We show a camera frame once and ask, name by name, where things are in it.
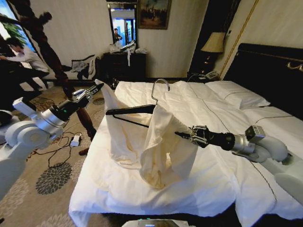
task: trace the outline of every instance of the window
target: window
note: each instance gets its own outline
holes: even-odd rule
[[[6,0],[0,0],[0,14],[5,17],[16,20],[14,13],[11,11]],[[7,39],[9,37],[17,38],[21,43],[27,45],[32,51],[36,51],[31,42],[29,41],[27,35],[25,34],[23,28],[20,25],[0,23],[0,35]]]

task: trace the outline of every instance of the lamp shade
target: lamp shade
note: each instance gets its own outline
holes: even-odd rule
[[[223,40],[225,37],[225,32],[213,32],[209,39],[207,40],[204,47],[201,51],[204,52],[215,52],[221,53],[223,52]]]

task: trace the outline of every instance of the bed lamp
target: bed lamp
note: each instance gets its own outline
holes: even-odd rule
[[[203,62],[202,73],[208,73],[213,69],[218,53],[223,52],[224,37],[225,32],[213,32],[206,44],[202,47],[201,51],[209,53],[208,57]]]

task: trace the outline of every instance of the mirror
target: mirror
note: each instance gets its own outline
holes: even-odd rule
[[[138,44],[137,2],[108,2],[107,7],[113,43],[125,46],[134,40]]]

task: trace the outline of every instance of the black headboard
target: black headboard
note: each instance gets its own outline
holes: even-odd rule
[[[303,120],[303,49],[240,44],[224,80],[231,80]]]

